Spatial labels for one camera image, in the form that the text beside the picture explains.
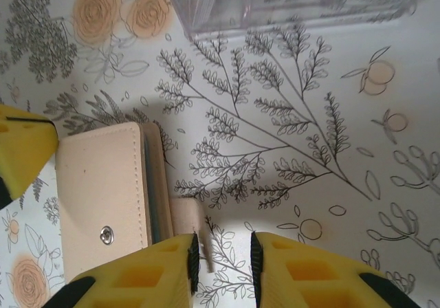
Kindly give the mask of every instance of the floral wallpaper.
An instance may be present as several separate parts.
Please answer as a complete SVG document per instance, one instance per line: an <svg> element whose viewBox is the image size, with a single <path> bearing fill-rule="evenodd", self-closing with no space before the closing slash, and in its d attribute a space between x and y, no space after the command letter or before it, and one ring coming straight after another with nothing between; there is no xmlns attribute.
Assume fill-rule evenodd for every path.
<svg viewBox="0 0 440 308"><path fill-rule="evenodd" d="M254 230L363 261L440 307L439 2L381 25L294 16L190 43L170 0L0 0L0 102L60 137L160 127L169 193L200 200L212 233L196 307L255 306ZM0 211L0 307L63 286L54 162Z"/></svg>

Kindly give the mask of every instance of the black rubber edge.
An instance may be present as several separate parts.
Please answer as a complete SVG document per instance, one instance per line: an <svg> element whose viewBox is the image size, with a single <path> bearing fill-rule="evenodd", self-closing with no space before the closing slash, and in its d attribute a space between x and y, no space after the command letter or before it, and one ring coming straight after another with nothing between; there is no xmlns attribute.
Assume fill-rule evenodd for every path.
<svg viewBox="0 0 440 308"><path fill-rule="evenodd" d="M261 304L261 273L263 272L263 246L260 244L256 233L250 235L250 264L252 266L252 277L254 278L254 291L256 308Z"/></svg>
<svg viewBox="0 0 440 308"><path fill-rule="evenodd" d="M388 279L368 272L360 274L359 277L388 303L391 308L420 308L420 306Z"/></svg>
<svg viewBox="0 0 440 308"><path fill-rule="evenodd" d="M190 248L188 248L188 279L191 283L191 294L193 295L198 290L199 286L199 237L196 233L192 236L192 242Z"/></svg>
<svg viewBox="0 0 440 308"><path fill-rule="evenodd" d="M8 187L6 186L6 183L3 181L3 179L0 177L0 210L11 203L12 198L9 193Z"/></svg>
<svg viewBox="0 0 440 308"><path fill-rule="evenodd" d="M48 119L32 119L32 118L18 118L18 117L6 117L8 121L24 121L24 122L44 122L46 124L51 124L55 127L55 124Z"/></svg>
<svg viewBox="0 0 440 308"><path fill-rule="evenodd" d="M74 308L94 283L95 278L87 276L64 285L43 308Z"/></svg>

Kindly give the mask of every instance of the fern branch drawing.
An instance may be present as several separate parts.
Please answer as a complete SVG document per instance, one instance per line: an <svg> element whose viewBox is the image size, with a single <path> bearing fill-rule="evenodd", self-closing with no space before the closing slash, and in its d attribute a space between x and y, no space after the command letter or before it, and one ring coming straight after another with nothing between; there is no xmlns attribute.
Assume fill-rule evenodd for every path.
<svg viewBox="0 0 440 308"><path fill-rule="evenodd" d="M46 109L43 113L51 116L53 121L63 120L63 128L69 131L68 135L128 121L139 124L150 122L149 117L142 110L134 107L131 113L124 113L107 92L100 90L100 93L101 95L93 95L93 100L85 101L91 107L91 115L79 112L78 100L70 93L60 93L56 100L46 102ZM160 129L165 162L173 167L166 159L166 153L175 148L175 142L168 136L157 120L153 120L153 122Z"/></svg>
<svg viewBox="0 0 440 308"><path fill-rule="evenodd" d="M333 175L361 196L372 200L367 191L349 180L339 163L339 154L347 150L350 144L347 128L343 125L341 107L335 96L332 93L325 95L327 126L317 121L315 112L307 102L307 93L319 88L320 80L328 76L325 67L330 60L323 55L331 51L331 46L321 36L316 39L314 47L309 40L310 34L296 19L290 30L275 29L268 34L249 32L245 47L230 51L232 57L229 68L232 68L232 73L224 63L228 53L228 41L225 38L219 37L209 43L196 42L196 54L208 66L200 71L201 77L213 90L195 86L192 78L199 69L195 69L190 57L181 49L172 52L162 50L159 53L157 60L170 76L170 82L161 80L156 88L159 96L167 101L164 113L182 112L186 107L192 107L197 100L204 100L209 105L206 117L210 123L207 128L210 139L205 137L192 150L197 161L190 164L190 169L196 178L177 181L177 192L202 201L210 199L210 208L221 208L229 198L239 203L247 200L249 193L256 193L266 196L259 205L259 208L266 208L278 206L281 198L288 199L289 191L298 185ZM276 56L274 46L278 47L279 56ZM244 52L262 56L263 59L246 68ZM287 74L280 63L280 57L292 58L297 68L298 84ZM254 99L254 106L261 113L267 114L274 132L260 126L252 116L240 112L240 104L247 103L250 95L247 88L250 83L248 75L262 89L276 91L275 99ZM296 98L287 94L289 89ZM219 102L213 96L229 96L229 103L228 99ZM260 133L267 143L261 144L260 140L248 137L244 134L244 128ZM289 141L291 135L305 140L308 149L292 144ZM234 156L224 154L221 142L234 144L237 139L247 142L251 146L249 151ZM276 184L258 186L258 179L267 169L264 156L276 149L289 149L289 153L295 153L295 162L287 163L287 158L283 158L283 162L273 167L279 175L282 173L285 176L281 176ZM286 164L289 164L290 169L285 169Z"/></svg>
<svg viewBox="0 0 440 308"><path fill-rule="evenodd" d="M43 186L46 185L47 183L44 182L42 179L40 179L39 177L37 177L31 184L32 187L32 193L34 195L35 201L39 202L40 201L40 196L41 196L41 189L43 188ZM21 195L19 198L19 203L20 203L20 208L23 209L24 206L24 201L25 201L25 195Z"/></svg>
<svg viewBox="0 0 440 308"><path fill-rule="evenodd" d="M231 294L234 299L254 298L252 271L246 261L239 260L232 246L235 232L226 231L206 217L212 236L212 257L218 265L213 283L200 283L196 297L206 308L219 306L220 296Z"/></svg>

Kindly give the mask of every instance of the leather wallet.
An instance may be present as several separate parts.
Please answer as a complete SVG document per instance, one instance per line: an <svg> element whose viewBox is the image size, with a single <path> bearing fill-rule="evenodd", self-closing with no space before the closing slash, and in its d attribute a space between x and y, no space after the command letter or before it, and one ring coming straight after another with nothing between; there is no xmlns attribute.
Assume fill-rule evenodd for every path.
<svg viewBox="0 0 440 308"><path fill-rule="evenodd" d="M212 271L196 199L169 199L160 130L127 122L63 138L56 153L65 280L174 234L196 232Z"/></svg>

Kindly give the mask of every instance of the botanical drawing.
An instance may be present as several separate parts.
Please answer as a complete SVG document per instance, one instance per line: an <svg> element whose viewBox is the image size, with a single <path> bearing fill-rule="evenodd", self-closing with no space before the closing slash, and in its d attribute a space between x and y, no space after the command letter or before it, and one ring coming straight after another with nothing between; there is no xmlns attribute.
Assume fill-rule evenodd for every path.
<svg viewBox="0 0 440 308"><path fill-rule="evenodd" d="M294 214L297 219L301 216L301 210L298 205L294 206ZM303 219L299 225L297 223L283 223L279 224L276 227L278 229L284 230L296 230L298 229L298 241L305 244L305 239L309 239L310 241L315 241L322 236L322 226L321 223L314 219Z"/></svg>
<svg viewBox="0 0 440 308"><path fill-rule="evenodd" d="M372 200L370 195L355 186L347 177L339 163L338 156L351 145L346 134L344 118L340 105L331 93L323 96L327 115L327 126L315 118L315 113L307 102L307 94L312 89L320 88L320 79L328 76L325 65L329 59L325 54L330 52L320 36L314 47L311 46L310 34L306 33L303 24L294 21L290 30L275 29L269 34L249 32L244 49L236 48L227 53L228 40L219 37L209 44L195 43L197 54L203 58L208 69L199 70L201 77L213 88L213 92L229 101L229 107L218 103L209 91L196 87L193 83L195 66L181 49L173 52L162 50L157 57L160 66L170 76L172 82L160 80L156 91L167 103L164 113L178 114L186 107L192 107L198 100L209 103L206 117L209 119L209 136L205 137L192 150L197 162L190 164L194 175L200 179L177 181L175 190L188 197L200 200L210 198L211 208L220 208L228 197L237 203L245 201L249 192L266 196L258 205L259 208L279 206L282 199L289 198L289 191L325 175L333 175L348 186L354 188L363 197ZM281 58L289 58L294 63L298 83L294 83L276 56L276 48ZM245 65L245 52L264 56L264 59ZM225 66L225 58L231 59L232 73ZM254 105L266 114L272 122L272 130L267 130L254 123L251 117L245 117L240 105L250 99L250 77L271 89L277 97L273 100L255 98ZM292 91L296 99L289 100L285 91ZM255 139L246 137L242 128L256 129L261 135L272 139L273 144L263 146ZM308 149L299 149L290 143L291 135L296 140L308 142ZM232 144L242 141L253 146L247 153L228 155L221 152L220 141ZM275 150L285 150L287 155L295 153L295 158L281 158L273 163L280 177L275 184L256 186L265 172L264 154Z"/></svg>
<svg viewBox="0 0 440 308"><path fill-rule="evenodd" d="M8 251L11 253L11 245L17 244L19 242L19 231L20 225L15 219L17 216L17 212L9 213L9 210L6 210L6 219L4 217L1 218L3 224L5 226L5 231L8 233Z"/></svg>
<svg viewBox="0 0 440 308"><path fill-rule="evenodd" d="M140 109L133 108L132 113L123 113L115 100L104 90L101 95L94 95L93 100L86 100L92 115L79 112L78 99L70 93L60 93L56 100L46 103L43 111L52 117L53 121L63 120L63 127L69 130L69 135L90 131L101 126L110 126L123 122L134 121L139 124L149 122L149 117ZM160 129L162 149L166 162L166 152L175 148L175 142L169 138L157 120L153 120Z"/></svg>
<svg viewBox="0 0 440 308"><path fill-rule="evenodd" d="M58 220L60 219L58 198L57 197L47 198L46 202L44 203L43 209L46 213L47 219L51 221L54 226L56 226Z"/></svg>
<svg viewBox="0 0 440 308"><path fill-rule="evenodd" d="M170 0L130 0L128 14L122 17L127 30L141 39L162 33L171 22Z"/></svg>
<svg viewBox="0 0 440 308"><path fill-rule="evenodd" d="M385 111L382 120L371 120L372 123L378 124L384 129L386 137L394 144L397 144L394 133L399 133L408 127L408 118L402 113L393 113L388 109Z"/></svg>
<svg viewBox="0 0 440 308"><path fill-rule="evenodd" d="M390 48L388 46L377 50L370 58L368 66L354 69L341 78L352 78L361 74L360 93L372 96L382 94L396 73L393 64L380 59Z"/></svg>
<svg viewBox="0 0 440 308"><path fill-rule="evenodd" d="M88 62L84 71L109 84L117 74L143 74L145 60L126 61L124 51L137 40L149 39L164 31L171 18L170 0L76 0L72 36L80 46L79 59ZM118 32L123 27L126 32Z"/></svg>
<svg viewBox="0 0 440 308"><path fill-rule="evenodd" d="M380 270L380 256L376 249L371 251L362 250L360 252L360 257L370 267L376 270ZM385 272L387 279L397 286L406 295L411 294L415 287L416 278L413 274L408 274L407 276L402 276L399 272Z"/></svg>
<svg viewBox="0 0 440 308"><path fill-rule="evenodd" d="M52 18L47 7L50 0L12 0L12 17L6 26L6 43L10 56L0 53L0 73L29 54L28 69L38 83L52 82L57 75L66 78L74 67L76 45L69 43L63 19Z"/></svg>
<svg viewBox="0 0 440 308"><path fill-rule="evenodd" d="M382 234L373 229L367 230L366 233L375 241L403 241L410 239L420 248L431 254L434 263L440 268L440 239L433 238L429 241L422 241L420 239L419 218L414 211L403 211L397 203L391 203L390 211L395 219L390 218L384 212L379 212L379 220L383 226L390 228L395 234Z"/></svg>
<svg viewBox="0 0 440 308"><path fill-rule="evenodd" d="M41 307L64 283L62 276L54 274L54 260L61 250L49 251L43 237L28 224L25 238L31 255L17 258L6 279L19 307Z"/></svg>
<svg viewBox="0 0 440 308"><path fill-rule="evenodd" d="M211 221L210 217L206 217L206 223L212 235L212 257L218 268L211 286L199 284L196 297L200 299L200 304L206 308L218 307L220 296L225 296L227 293L233 294L234 299L254 298L250 266L244 260L237 260L232 246L235 233L220 228Z"/></svg>
<svg viewBox="0 0 440 308"><path fill-rule="evenodd" d="M39 177L37 177L31 184L32 187L32 193L34 194L34 198L35 201L39 202L40 201L40 195L41 195L41 189L43 187L43 185L47 186L47 183L44 182L42 179L40 179ZM19 198L20 201L20 208L23 209L23 204L25 201L25 193L21 195L21 197Z"/></svg>
<svg viewBox="0 0 440 308"><path fill-rule="evenodd" d="M11 95L11 99L14 101L14 103L17 103L17 100L20 98L20 88L15 84L15 78L12 80L12 82L6 83L6 87L8 87Z"/></svg>
<svg viewBox="0 0 440 308"><path fill-rule="evenodd" d="M432 191L440 195L440 187L435 183L435 180L440 174L440 154L437 151L432 152L427 156L424 151L418 146L412 145L408 149L409 156L401 150L396 150L393 153L394 160L401 165L406 166L417 178L415 181L404 179L400 176L392 176L391 181L395 186L407 187L411 189L430 188ZM419 167L410 159L413 158L423 167Z"/></svg>

